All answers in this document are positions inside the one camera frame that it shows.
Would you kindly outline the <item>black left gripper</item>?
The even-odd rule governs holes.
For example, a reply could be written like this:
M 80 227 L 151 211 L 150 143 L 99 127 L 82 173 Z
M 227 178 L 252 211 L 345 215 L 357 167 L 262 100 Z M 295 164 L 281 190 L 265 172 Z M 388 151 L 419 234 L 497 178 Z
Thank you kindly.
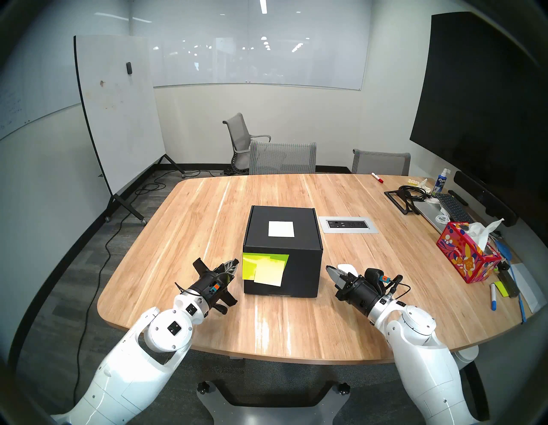
M 187 289 L 187 292 L 201 297 L 209 309 L 214 308 L 225 315 L 228 307 L 238 302 L 227 289 L 235 278 L 238 265 L 239 260 L 235 258 L 210 270 L 201 258 L 197 258 L 193 262 L 193 267 L 199 279 Z

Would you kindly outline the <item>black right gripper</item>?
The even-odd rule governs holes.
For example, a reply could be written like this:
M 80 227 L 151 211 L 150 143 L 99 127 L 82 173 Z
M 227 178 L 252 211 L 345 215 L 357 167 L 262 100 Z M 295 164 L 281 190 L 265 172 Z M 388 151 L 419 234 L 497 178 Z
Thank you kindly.
M 350 265 L 336 268 L 326 266 L 326 271 L 338 289 L 335 296 L 339 301 L 347 302 L 364 316 L 369 316 L 374 307 L 385 305 L 402 282 L 402 276 L 389 278 L 380 269 L 366 269 L 364 275 L 351 271 Z

